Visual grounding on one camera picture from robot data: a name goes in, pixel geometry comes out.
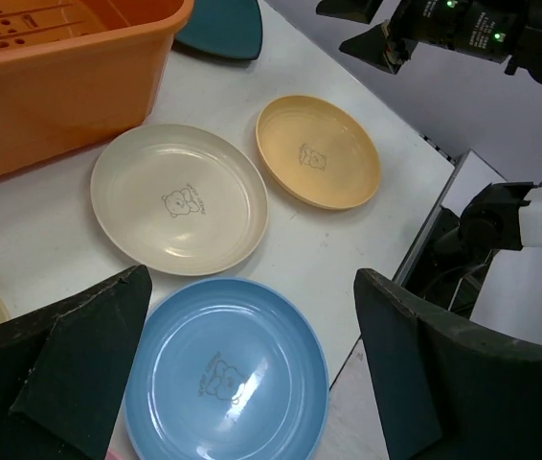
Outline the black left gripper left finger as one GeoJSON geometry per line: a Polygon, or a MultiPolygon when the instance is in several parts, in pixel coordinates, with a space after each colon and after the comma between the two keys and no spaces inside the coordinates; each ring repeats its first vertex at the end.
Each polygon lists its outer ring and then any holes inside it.
{"type": "Polygon", "coordinates": [[[0,459],[103,459],[152,291],[134,265],[0,324],[0,459]]]}

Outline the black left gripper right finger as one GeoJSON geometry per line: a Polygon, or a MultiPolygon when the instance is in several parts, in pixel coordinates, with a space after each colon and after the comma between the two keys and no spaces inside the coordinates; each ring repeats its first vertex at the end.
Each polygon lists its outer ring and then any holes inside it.
{"type": "Polygon", "coordinates": [[[542,346],[433,305],[370,268],[355,309],[393,459],[542,459],[542,346]]]}

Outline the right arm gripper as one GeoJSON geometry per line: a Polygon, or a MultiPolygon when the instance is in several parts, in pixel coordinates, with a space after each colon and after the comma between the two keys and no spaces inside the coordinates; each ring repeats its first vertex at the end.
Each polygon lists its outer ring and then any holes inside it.
{"type": "MultiPolygon", "coordinates": [[[[321,0],[315,12],[370,24],[380,5],[381,0],[321,0]]],[[[339,50],[388,74],[400,70],[410,59],[410,46],[418,43],[502,62],[528,11],[527,1],[402,1],[390,22],[345,40],[339,50]]]]}

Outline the yellow bear plate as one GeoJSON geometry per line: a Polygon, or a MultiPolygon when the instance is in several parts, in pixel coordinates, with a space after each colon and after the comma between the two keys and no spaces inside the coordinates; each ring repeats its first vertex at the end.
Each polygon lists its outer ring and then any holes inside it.
{"type": "Polygon", "coordinates": [[[271,176],[309,205],[352,209],[380,186],[381,163],[372,139],[332,103],[306,95],[279,97],[260,112],[255,132],[271,176]]]}

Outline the dark teal square plate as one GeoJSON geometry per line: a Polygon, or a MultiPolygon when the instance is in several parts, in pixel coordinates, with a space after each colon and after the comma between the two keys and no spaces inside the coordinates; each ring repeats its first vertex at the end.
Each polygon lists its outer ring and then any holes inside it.
{"type": "Polygon", "coordinates": [[[260,56],[263,28],[257,0],[196,0],[175,41],[195,51],[233,60],[260,56]]]}

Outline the blue bear plate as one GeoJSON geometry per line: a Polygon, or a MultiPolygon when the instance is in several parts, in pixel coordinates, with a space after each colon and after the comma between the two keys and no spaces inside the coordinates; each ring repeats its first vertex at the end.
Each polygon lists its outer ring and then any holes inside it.
{"type": "Polygon", "coordinates": [[[322,347],[291,302],[253,281],[210,278],[147,319],[124,419],[142,459],[309,459],[328,393],[322,347]]]}

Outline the cream bear plate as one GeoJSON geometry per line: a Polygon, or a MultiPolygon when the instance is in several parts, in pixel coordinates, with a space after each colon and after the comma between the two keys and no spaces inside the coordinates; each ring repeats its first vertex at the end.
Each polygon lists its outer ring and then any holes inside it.
{"type": "Polygon", "coordinates": [[[105,235],[134,261],[171,275],[215,274],[247,259],[268,223],[259,170],[201,128],[147,125],[115,138],[91,174],[105,235]]]}

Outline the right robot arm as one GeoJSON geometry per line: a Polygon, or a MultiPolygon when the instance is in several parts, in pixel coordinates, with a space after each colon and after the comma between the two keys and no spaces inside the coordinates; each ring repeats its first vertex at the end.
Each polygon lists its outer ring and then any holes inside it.
{"type": "MultiPolygon", "coordinates": [[[[402,1],[341,51],[395,74],[420,43],[526,70],[542,84],[542,1],[402,1]]],[[[431,248],[433,282],[497,250],[542,246],[542,186],[483,188],[431,248]]],[[[355,309],[393,459],[542,459],[542,345],[430,303],[370,268],[355,309]]]]}

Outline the orange plastic bin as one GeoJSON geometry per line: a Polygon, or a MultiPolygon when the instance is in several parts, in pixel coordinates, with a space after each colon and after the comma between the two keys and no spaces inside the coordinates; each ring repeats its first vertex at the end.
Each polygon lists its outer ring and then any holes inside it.
{"type": "Polygon", "coordinates": [[[150,114],[182,1],[0,1],[0,176],[150,114]]]}

